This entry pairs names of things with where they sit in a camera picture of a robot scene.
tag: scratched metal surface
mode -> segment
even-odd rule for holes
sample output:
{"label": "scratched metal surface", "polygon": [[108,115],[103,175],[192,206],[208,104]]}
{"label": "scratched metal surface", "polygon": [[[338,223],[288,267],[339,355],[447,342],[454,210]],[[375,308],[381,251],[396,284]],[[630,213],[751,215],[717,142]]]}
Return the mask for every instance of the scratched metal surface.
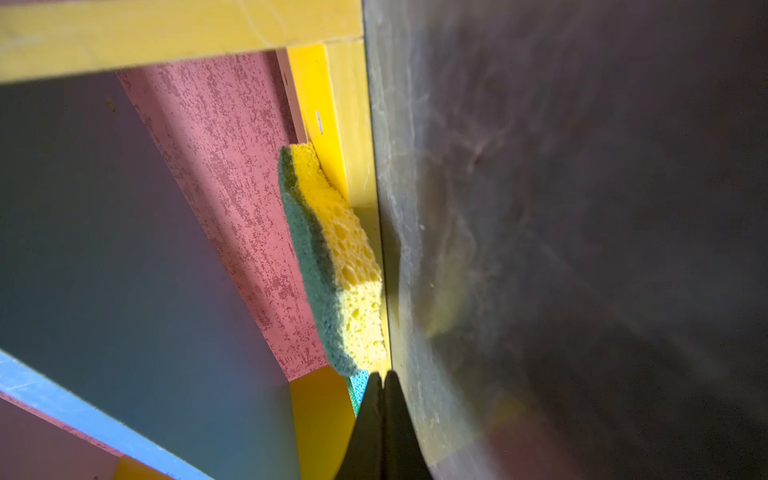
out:
{"label": "scratched metal surface", "polygon": [[435,476],[768,475],[766,6],[364,8],[392,359]]}

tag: yellow and green sponge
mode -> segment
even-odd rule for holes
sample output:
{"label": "yellow and green sponge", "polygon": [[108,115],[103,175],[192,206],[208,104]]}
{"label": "yellow and green sponge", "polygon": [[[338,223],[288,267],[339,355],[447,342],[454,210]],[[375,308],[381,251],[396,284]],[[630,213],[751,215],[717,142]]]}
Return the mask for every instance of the yellow and green sponge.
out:
{"label": "yellow and green sponge", "polygon": [[382,272],[360,221],[331,187],[311,144],[280,151],[280,195],[328,363],[354,376],[386,357]]}

